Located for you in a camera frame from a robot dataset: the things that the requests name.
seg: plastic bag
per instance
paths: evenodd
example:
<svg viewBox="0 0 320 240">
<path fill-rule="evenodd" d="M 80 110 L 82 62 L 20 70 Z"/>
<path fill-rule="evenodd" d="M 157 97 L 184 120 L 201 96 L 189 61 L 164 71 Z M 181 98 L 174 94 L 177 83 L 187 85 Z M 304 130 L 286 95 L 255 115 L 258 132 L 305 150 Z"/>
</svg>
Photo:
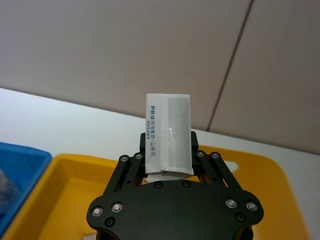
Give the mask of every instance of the plastic bag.
<svg viewBox="0 0 320 240">
<path fill-rule="evenodd" d="M 19 190 L 0 169 L 0 215 L 5 214 L 19 195 Z"/>
</svg>

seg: yellow tray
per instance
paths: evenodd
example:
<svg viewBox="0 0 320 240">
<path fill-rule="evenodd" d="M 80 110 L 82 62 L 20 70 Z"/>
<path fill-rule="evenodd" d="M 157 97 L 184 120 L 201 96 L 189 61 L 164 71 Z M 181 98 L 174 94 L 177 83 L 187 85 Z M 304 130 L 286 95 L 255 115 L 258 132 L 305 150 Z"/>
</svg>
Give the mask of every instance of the yellow tray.
<svg viewBox="0 0 320 240">
<path fill-rule="evenodd" d="M 200 149 L 217 151 L 223 159 L 239 165 L 233 174 L 264 208 L 263 220 L 253 227 L 255 240 L 308 239 L 293 193 L 276 163 L 245 152 L 206 146 Z M 86 222 L 87 209 L 103 193 L 116 164 L 82 155 L 54 158 L 3 240 L 81 240 L 84 234 L 94 233 Z"/>
</svg>

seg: white table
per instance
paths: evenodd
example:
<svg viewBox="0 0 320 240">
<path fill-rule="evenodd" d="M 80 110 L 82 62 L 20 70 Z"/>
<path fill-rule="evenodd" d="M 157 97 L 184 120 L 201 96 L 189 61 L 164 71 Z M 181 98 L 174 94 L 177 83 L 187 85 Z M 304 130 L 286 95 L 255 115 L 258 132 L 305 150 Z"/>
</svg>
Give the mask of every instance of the white table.
<svg viewBox="0 0 320 240">
<path fill-rule="evenodd" d="M 145 120 L 0 88 L 0 142 L 117 160 L 139 151 Z M 311 239 L 320 239 L 320 156 L 196 130 L 199 144 L 272 158 L 286 173 Z"/>
</svg>

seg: blue bin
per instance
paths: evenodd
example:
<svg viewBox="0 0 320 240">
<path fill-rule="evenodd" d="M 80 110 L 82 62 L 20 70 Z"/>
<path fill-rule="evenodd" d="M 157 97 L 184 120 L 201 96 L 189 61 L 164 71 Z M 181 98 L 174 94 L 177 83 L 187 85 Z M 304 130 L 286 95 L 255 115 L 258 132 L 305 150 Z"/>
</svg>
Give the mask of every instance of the blue bin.
<svg viewBox="0 0 320 240">
<path fill-rule="evenodd" d="M 0 169 L 19 189 L 19 195 L 5 214 L 0 215 L 0 238 L 50 163 L 46 151 L 0 142 Z"/>
</svg>

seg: white packet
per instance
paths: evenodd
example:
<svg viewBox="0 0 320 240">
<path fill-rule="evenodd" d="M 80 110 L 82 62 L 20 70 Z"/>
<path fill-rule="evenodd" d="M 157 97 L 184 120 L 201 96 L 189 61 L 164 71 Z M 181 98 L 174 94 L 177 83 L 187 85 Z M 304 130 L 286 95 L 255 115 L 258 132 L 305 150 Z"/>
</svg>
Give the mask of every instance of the white packet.
<svg viewBox="0 0 320 240">
<path fill-rule="evenodd" d="M 145 173 L 148 183 L 194 174 L 190 95 L 146 95 Z"/>
</svg>

